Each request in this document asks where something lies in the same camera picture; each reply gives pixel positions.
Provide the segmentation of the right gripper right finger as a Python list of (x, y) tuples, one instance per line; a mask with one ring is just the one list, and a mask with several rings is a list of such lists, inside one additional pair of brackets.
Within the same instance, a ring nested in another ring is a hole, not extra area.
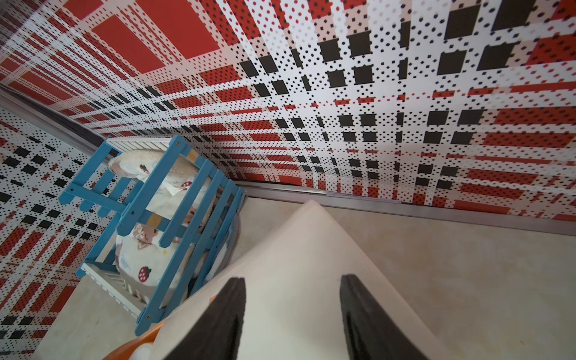
[(426, 359), (354, 274), (340, 279), (343, 331), (350, 359)]

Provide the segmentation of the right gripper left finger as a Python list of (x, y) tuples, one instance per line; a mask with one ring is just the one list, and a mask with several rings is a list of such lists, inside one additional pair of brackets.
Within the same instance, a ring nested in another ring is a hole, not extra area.
[(246, 284), (231, 277), (167, 359), (236, 359), (246, 306)]

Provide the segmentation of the round cabinet with coloured drawers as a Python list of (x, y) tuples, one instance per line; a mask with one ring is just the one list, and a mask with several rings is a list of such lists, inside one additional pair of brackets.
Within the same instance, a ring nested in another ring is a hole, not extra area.
[(449, 354), (385, 275), (317, 202), (308, 201), (255, 248), (214, 277), (151, 331), (121, 345), (129, 359), (152, 343), (167, 359), (230, 278), (244, 278), (246, 306), (236, 359), (351, 359), (341, 312), (343, 275), (356, 275), (426, 359)]

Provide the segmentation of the bear print bedding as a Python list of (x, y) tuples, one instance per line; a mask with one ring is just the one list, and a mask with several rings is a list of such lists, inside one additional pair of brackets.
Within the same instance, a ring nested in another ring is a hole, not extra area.
[[(146, 183), (163, 156), (160, 150), (126, 151), (109, 162), (109, 170), (122, 178)], [(190, 161), (178, 159), (160, 181), (145, 209), (162, 220), (171, 220), (199, 171)], [(137, 222), (129, 234), (115, 232), (112, 236), (115, 240), (115, 265), (124, 288), (146, 305), (152, 300), (182, 241), (182, 237), (177, 235), (167, 247), (162, 247), (163, 235), (164, 232), (156, 225)]]

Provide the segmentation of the blue white toy crib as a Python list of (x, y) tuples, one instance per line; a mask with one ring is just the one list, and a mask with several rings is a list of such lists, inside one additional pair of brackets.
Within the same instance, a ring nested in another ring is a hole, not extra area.
[(105, 140), (59, 197), (109, 218), (77, 270), (144, 334), (226, 266), (245, 192), (181, 136)]

